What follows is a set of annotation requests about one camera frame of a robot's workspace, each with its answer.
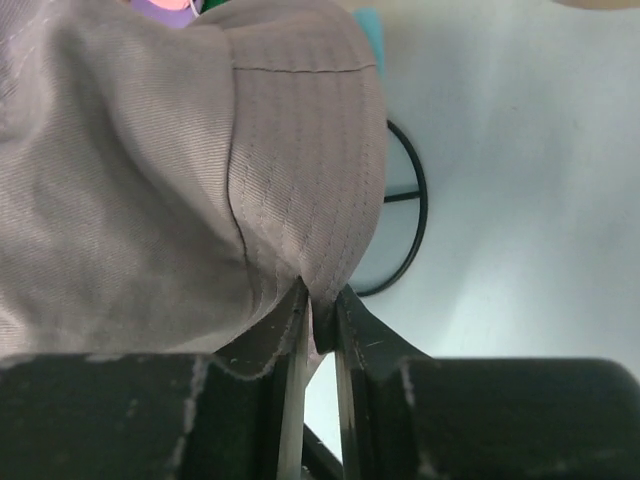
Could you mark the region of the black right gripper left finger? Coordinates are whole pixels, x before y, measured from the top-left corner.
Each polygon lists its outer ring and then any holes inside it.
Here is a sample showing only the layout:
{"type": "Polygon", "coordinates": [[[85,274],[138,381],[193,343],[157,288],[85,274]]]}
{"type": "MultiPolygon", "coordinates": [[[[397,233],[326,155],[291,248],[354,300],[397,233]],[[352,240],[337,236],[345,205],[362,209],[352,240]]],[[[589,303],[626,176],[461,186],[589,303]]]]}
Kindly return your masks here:
{"type": "Polygon", "coordinates": [[[297,479],[308,346],[294,286],[213,354],[1,363],[5,479],[297,479]]]}

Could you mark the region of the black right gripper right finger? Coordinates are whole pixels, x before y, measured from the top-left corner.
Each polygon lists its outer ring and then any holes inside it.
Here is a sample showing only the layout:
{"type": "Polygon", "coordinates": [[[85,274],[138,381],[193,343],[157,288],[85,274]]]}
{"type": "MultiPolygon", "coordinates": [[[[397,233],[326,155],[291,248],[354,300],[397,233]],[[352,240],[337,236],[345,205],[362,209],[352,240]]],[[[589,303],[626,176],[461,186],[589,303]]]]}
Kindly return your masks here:
{"type": "Polygon", "coordinates": [[[584,358],[435,359],[335,304],[347,479],[635,479],[639,384],[584,358]]]}

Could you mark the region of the grey bucket hat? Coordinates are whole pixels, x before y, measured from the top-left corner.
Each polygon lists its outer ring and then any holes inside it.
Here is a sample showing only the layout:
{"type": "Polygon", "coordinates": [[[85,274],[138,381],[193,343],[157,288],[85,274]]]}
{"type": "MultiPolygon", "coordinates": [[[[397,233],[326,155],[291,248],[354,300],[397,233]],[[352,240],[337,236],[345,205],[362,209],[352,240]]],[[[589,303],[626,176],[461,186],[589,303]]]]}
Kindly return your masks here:
{"type": "Polygon", "coordinates": [[[172,29],[1,5],[1,353],[214,351],[296,283],[316,329],[378,223],[386,108],[331,1],[172,29]]]}

